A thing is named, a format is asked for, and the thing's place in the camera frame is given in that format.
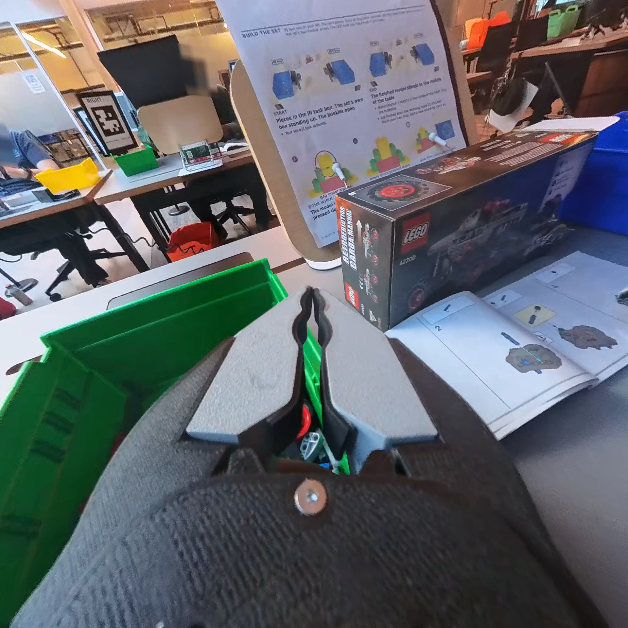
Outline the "black office chair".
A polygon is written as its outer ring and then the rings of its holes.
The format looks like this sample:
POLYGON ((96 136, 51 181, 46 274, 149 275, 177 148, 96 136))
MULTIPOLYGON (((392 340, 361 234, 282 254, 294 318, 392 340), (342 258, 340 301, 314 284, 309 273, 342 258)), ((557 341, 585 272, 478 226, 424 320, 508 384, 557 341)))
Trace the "black office chair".
POLYGON ((57 250, 67 261, 68 272, 76 270, 91 287, 108 283, 87 246, 84 235, 100 217, 91 206, 67 210, 1 229, 1 252, 8 255, 57 250))

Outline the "pile of lego pieces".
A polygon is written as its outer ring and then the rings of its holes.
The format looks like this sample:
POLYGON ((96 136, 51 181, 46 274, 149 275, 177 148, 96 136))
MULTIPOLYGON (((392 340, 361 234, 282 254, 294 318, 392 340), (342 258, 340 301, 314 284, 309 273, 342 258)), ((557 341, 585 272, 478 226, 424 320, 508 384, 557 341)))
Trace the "pile of lego pieces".
POLYGON ((296 439, 278 455, 279 459, 318 465, 336 475, 343 470, 341 461, 334 457, 325 439, 312 402, 302 404, 301 427, 296 439))

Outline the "orange bin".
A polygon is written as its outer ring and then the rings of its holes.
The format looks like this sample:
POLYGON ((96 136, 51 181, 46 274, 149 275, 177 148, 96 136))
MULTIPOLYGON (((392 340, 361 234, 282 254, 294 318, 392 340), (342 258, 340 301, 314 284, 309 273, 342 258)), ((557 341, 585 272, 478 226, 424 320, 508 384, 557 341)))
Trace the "orange bin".
POLYGON ((465 50, 476 50, 483 47, 489 30, 493 27, 506 25, 510 22, 506 11, 497 13, 492 18, 472 18, 465 21, 464 35, 465 50))

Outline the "yellow plastic bin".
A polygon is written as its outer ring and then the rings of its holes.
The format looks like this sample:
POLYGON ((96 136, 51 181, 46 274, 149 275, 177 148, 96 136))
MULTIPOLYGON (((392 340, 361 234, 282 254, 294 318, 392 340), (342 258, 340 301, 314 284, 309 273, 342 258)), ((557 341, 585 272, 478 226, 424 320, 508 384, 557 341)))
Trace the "yellow plastic bin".
POLYGON ((91 158, 61 169, 46 169, 35 175, 39 183, 54 195, 91 188, 102 179, 91 158))

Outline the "white desk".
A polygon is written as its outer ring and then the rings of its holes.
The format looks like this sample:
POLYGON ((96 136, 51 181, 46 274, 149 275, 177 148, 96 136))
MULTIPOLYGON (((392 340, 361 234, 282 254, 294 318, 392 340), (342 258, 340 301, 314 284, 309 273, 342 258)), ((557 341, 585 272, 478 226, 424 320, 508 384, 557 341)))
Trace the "white desk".
POLYGON ((216 191, 218 181, 228 180, 228 173, 240 172, 254 164, 249 150, 228 153, 218 167, 189 173, 182 165, 179 154, 158 159, 158 168, 127 177, 115 169, 94 197, 100 206, 131 199, 134 208, 145 224, 159 250, 167 256, 169 235, 161 229, 165 225, 161 210, 189 199, 207 197, 216 191))
MULTIPOLYGON (((9 207, 7 210, 2 210, 1 211, 1 228, 20 224, 22 222, 34 220, 36 218, 58 214, 60 212, 64 212, 67 210, 84 208, 87 206, 91 206, 98 213, 100 220, 97 223, 102 222, 103 217, 110 216, 110 214, 108 214, 107 212, 103 214, 101 212, 101 208, 95 203, 94 197, 96 195, 96 192, 98 192, 100 188, 104 185, 107 177, 111 173, 112 171, 110 169, 103 171, 102 179, 99 181, 97 185, 86 190, 79 190, 76 195, 71 196, 69 199, 50 201, 50 202, 44 202, 42 200, 34 199, 33 202, 24 203, 21 206, 9 207)), ((89 231, 84 235, 88 247, 89 247, 88 241, 94 236, 94 234, 91 232, 91 228, 95 224, 93 224, 89 228, 89 231)), ((90 250, 92 251, 92 255, 96 261, 100 259, 111 259, 113 257, 121 256, 121 253, 111 253, 106 249, 91 249, 90 248, 90 250)), ((32 255, 32 254, 40 255, 38 253, 29 253, 29 254, 20 254, 20 255, 32 255)))

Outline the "small wooden divider panel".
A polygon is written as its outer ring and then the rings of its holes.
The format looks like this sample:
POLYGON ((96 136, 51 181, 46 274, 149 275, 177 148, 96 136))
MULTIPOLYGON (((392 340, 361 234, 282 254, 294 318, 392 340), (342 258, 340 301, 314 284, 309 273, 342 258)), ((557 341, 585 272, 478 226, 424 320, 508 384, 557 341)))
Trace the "small wooden divider panel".
POLYGON ((160 153, 207 141, 219 143, 224 130, 210 96, 184 96, 137 109, 142 127, 160 153))

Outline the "white instruction booklet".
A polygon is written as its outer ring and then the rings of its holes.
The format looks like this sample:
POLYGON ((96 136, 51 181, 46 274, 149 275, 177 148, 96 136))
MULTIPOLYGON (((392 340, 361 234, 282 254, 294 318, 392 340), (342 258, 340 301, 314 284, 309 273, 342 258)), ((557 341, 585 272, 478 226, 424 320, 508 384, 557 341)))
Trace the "white instruction booklet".
POLYGON ((627 267, 578 251, 485 297, 454 294, 386 334, 501 440, 627 365, 627 267))

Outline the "black monitor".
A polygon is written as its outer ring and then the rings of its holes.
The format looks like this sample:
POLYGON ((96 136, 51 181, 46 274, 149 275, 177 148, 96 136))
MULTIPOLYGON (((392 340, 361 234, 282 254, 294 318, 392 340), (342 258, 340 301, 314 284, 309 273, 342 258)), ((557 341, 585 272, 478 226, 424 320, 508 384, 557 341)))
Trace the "black monitor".
POLYGON ((135 109, 187 95, 175 35, 98 52, 98 58, 135 109))

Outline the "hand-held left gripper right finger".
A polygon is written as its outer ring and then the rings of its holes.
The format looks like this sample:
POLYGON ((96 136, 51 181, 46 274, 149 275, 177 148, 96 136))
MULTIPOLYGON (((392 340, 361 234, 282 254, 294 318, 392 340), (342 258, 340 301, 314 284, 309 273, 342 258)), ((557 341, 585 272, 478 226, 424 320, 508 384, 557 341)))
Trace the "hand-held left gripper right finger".
POLYGON ((324 289, 313 290, 323 433, 351 474, 374 451, 431 443, 438 431, 389 339, 324 289))

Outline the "small green bin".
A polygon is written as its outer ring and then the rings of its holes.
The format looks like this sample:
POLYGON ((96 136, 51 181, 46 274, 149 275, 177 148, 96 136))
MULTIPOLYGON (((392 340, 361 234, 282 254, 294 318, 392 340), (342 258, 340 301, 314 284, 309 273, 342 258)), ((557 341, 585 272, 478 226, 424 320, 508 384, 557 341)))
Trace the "small green bin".
POLYGON ((126 154, 113 157, 115 163, 126 177, 133 177, 160 167, 153 147, 143 145, 126 154))

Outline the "large green plastic bin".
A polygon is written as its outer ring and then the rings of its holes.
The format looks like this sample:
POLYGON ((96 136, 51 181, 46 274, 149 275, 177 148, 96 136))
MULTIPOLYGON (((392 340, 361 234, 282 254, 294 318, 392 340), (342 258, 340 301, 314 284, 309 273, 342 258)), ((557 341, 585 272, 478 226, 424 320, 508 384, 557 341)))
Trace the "large green plastic bin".
POLYGON ((305 479, 184 436, 227 333, 278 307, 268 264, 223 272, 44 336, 48 358, 93 378, 68 469, 92 480, 64 549, 11 627, 340 627, 349 599, 305 479))

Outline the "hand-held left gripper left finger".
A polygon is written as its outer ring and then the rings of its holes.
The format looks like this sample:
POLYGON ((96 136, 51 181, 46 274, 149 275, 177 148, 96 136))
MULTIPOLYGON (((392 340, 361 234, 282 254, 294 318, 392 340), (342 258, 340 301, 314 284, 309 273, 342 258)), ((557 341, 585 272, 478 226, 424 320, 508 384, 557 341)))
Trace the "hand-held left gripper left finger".
POLYGON ((229 446, 288 446, 302 428, 304 343, 313 288, 301 287, 230 342, 186 427, 229 446))

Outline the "clear card holder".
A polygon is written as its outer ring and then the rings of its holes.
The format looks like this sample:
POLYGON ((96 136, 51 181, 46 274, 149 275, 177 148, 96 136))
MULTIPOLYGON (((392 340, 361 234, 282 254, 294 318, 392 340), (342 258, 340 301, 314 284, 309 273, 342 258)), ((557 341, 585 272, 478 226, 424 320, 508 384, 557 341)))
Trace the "clear card holder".
POLYGON ((206 171, 223 165, 222 153, 218 143, 203 140, 198 143, 180 145, 179 153, 184 173, 191 174, 206 171))

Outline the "brown wooden desk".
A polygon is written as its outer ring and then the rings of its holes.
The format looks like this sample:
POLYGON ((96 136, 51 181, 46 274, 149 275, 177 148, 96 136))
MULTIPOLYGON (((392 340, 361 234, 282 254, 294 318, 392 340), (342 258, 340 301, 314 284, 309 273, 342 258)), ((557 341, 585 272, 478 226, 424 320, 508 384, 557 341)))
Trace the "brown wooden desk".
POLYGON ((523 118, 595 117, 627 110, 627 31, 513 49, 505 69, 539 86, 523 118))

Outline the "red floor bin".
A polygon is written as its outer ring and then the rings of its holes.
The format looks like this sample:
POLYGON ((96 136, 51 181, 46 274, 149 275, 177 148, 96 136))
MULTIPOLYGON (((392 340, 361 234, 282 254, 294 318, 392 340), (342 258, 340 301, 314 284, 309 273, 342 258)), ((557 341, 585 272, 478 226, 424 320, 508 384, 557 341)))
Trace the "red floor bin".
POLYGON ((166 256, 170 262, 207 252, 221 245, 215 229, 208 222, 177 228, 169 237, 166 256))

